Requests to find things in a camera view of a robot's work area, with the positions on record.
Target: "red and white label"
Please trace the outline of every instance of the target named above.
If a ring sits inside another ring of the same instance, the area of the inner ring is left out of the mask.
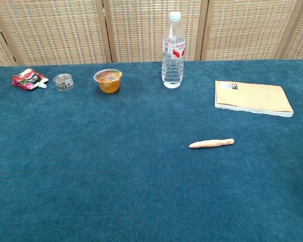
[[[163,55],[172,59],[183,57],[185,54],[185,41],[180,43],[171,43],[169,40],[163,40]]]

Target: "spiral notebook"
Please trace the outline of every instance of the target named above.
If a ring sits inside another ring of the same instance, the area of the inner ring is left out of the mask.
[[[292,117],[294,112],[280,86],[216,81],[215,107]]]

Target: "fruit cup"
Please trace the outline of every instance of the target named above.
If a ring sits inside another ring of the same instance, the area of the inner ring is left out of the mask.
[[[102,91],[114,93],[119,89],[122,72],[116,69],[105,69],[94,74],[94,80]]]

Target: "snack pouch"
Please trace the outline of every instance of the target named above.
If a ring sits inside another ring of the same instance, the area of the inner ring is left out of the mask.
[[[24,90],[31,90],[36,87],[46,88],[45,82],[48,78],[43,74],[35,72],[33,69],[28,68],[18,75],[14,75],[12,78],[12,85],[20,87]]]

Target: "table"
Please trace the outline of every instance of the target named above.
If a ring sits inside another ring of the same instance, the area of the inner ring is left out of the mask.
[[[24,69],[0,67],[0,241],[303,241],[303,60],[186,62],[177,89],[161,63],[37,66],[33,91]],[[294,116],[216,109],[215,80],[280,85]]]

